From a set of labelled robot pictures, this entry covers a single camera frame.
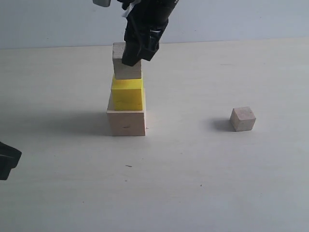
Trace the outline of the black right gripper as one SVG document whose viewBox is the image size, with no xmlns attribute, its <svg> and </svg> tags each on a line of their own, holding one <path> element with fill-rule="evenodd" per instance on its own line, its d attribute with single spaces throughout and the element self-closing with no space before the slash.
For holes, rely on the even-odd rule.
<svg viewBox="0 0 309 232">
<path fill-rule="evenodd" d="M 159 41 L 178 0 L 122 0 L 120 2 L 127 19 L 122 63 L 134 66 L 142 59 L 151 61 L 159 50 Z"/>
</svg>

